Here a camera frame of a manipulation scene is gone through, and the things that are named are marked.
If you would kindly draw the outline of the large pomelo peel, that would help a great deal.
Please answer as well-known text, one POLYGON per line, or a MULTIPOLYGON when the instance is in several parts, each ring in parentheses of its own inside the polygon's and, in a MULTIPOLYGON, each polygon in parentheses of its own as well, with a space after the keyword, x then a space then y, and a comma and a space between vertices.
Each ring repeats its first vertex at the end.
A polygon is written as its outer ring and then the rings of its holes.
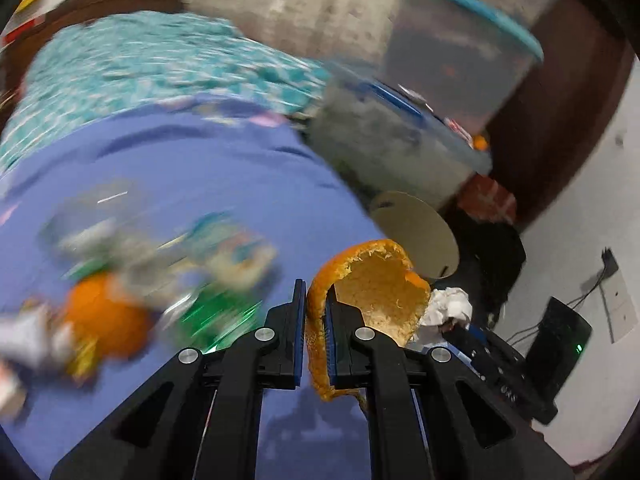
POLYGON ((323 315, 330 288, 343 304, 360 310, 364 324, 404 346, 418 328, 431 287, 413 271, 405 249, 388 238, 349 247, 329 260, 311 283, 306 301, 305 339, 314 390, 324 402, 339 396, 364 397, 355 389, 329 383, 323 315))

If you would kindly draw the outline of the white red wrapper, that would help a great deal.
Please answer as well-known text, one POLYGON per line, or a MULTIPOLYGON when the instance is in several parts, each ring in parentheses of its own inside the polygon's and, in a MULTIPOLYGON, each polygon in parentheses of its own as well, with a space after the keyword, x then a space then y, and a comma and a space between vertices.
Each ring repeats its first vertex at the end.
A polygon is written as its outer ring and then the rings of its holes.
POLYGON ((30 302, 1 315, 1 419, 16 419, 27 392, 11 364, 36 372, 59 372, 74 356, 74 334, 45 302, 30 302))

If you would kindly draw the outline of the crushed green soda can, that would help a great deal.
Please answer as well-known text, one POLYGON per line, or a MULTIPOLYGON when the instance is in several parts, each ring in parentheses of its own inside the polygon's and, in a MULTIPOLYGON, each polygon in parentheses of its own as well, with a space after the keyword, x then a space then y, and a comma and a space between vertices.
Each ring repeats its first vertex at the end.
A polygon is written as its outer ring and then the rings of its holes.
POLYGON ((181 348, 203 354, 224 350, 258 326, 261 306, 259 299, 245 292, 207 285, 178 316, 171 333, 181 348))

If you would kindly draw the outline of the small crumpled paper wrapper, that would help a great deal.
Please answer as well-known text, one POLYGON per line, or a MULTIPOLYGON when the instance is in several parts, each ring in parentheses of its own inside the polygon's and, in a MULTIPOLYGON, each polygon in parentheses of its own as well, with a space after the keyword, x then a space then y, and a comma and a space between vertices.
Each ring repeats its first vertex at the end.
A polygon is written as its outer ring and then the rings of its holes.
POLYGON ((467 328, 473 307, 469 295, 459 287, 435 289, 406 348, 422 352, 445 343, 444 333, 455 327, 467 328))

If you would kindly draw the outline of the orange fruit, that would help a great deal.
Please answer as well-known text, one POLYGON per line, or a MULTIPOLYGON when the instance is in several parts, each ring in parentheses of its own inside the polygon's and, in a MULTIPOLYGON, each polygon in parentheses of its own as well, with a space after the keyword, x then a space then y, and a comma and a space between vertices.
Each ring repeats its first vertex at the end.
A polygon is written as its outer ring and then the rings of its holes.
POLYGON ((148 344, 152 328, 151 312, 124 292, 112 272, 76 283, 67 294, 63 318, 79 336, 96 342, 102 359, 133 358, 148 344))

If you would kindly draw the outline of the black router device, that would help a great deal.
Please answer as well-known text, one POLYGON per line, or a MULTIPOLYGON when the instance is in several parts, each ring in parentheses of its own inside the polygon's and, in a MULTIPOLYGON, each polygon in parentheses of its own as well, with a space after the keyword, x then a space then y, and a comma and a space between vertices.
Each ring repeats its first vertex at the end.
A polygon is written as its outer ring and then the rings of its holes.
POLYGON ((558 395, 591 334, 591 325, 578 312, 555 297, 549 299, 523 363, 526 382, 544 402, 558 395))

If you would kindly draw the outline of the small teal snack packet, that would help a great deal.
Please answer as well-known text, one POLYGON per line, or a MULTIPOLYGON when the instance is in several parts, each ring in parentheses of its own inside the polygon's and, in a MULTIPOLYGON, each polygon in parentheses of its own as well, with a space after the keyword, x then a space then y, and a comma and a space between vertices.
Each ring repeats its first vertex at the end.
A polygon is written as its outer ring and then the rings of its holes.
POLYGON ((247 292, 266 277, 277 249, 236 222, 228 212, 198 219, 181 242, 186 256, 228 289, 247 292))

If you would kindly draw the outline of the round cardboard disc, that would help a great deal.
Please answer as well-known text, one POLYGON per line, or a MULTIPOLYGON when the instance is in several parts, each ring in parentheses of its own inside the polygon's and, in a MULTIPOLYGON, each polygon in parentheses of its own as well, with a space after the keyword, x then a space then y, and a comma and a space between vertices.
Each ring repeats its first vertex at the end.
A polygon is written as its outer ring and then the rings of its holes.
POLYGON ((457 271, 460 256, 454 233, 429 204, 390 191, 376 196, 369 212, 384 235, 405 249, 421 278, 435 283, 457 271))

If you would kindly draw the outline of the clear plastic bottle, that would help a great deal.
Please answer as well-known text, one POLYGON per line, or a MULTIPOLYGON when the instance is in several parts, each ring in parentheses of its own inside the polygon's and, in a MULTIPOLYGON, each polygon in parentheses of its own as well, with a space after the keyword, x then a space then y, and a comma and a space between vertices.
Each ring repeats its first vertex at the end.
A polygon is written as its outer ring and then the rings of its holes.
POLYGON ((132 182, 111 180, 63 200, 39 237, 60 258, 102 256, 116 237, 134 228, 142 210, 141 192, 132 182))

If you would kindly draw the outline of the blue patterned bed sheet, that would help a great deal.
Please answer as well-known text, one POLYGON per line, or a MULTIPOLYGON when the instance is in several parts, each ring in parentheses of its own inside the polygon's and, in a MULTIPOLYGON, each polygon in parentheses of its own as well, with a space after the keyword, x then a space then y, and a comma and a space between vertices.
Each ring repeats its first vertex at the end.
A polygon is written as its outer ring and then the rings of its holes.
MULTIPOLYGON (((356 284, 378 287, 387 256, 409 292, 428 287, 407 253, 383 240, 386 252, 369 252, 383 234, 355 195, 282 116, 238 100, 195 100, 130 110, 66 136, 19 162, 1 213, 1 312, 17 310, 24 299, 65 299, 70 281, 66 260, 56 258, 43 226, 66 198, 115 182, 134 196, 140 236, 165 244, 179 261, 186 289, 207 281, 207 270, 226 265, 231 249, 214 249, 213 238, 231 223, 276 248, 264 276, 258 318, 269 306, 291 298, 296 278, 309 285, 326 262, 347 252, 356 284)), ((32 378, 26 418, 8 422, 6 438, 38 479, 49 479, 57 462, 160 369, 171 343, 152 344, 127 363, 106 364, 93 389, 79 390, 49 378, 32 378)), ((366 421, 351 398, 323 402, 306 370, 295 391, 267 391, 259 437, 259 479, 371 479, 364 458, 366 421)), ((376 465, 371 469, 381 470, 376 465)))

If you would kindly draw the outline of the teal patterned quilt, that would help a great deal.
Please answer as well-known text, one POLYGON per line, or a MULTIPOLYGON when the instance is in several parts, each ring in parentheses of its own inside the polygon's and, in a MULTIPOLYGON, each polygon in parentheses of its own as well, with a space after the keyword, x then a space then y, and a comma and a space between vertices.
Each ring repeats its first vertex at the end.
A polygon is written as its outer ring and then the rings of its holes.
POLYGON ((68 26, 40 49, 22 79, 2 134, 1 168, 89 122, 197 93, 306 114, 328 80, 320 62, 251 40, 223 18, 140 11, 68 26))

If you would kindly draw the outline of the large clear storage bin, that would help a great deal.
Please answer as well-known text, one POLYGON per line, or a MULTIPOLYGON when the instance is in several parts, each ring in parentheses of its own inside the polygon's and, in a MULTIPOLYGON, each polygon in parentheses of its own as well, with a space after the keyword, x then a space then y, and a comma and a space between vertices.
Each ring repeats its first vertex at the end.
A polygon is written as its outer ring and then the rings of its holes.
POLYGON ((400 0, 380 78, 481 132, 544 59, 530 31, 556 0, 400 0))

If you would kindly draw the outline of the carved wooden headboard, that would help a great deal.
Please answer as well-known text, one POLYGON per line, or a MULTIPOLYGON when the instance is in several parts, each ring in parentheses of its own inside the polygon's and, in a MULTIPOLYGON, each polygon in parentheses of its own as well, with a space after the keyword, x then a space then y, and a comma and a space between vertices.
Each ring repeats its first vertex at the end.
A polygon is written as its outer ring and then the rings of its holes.
POLYGON ((64 0, 53 10, 37 16, 17 32, 1 49, 1 129, 4 129, 20 100, 23 79, 39 50, 61 29, 83 24, 112 14, 155 11, 179 13, 186 0, 64 0))

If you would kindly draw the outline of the beige leaf print curtain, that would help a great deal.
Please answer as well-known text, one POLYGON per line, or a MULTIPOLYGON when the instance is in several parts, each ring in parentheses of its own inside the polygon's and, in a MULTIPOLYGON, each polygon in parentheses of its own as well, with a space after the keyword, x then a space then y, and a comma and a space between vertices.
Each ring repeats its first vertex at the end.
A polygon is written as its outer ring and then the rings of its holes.
POLYGON ((399 0, 188 0, 201 14, 228 18, 241 32, 305 58, 384 55, 399 0))

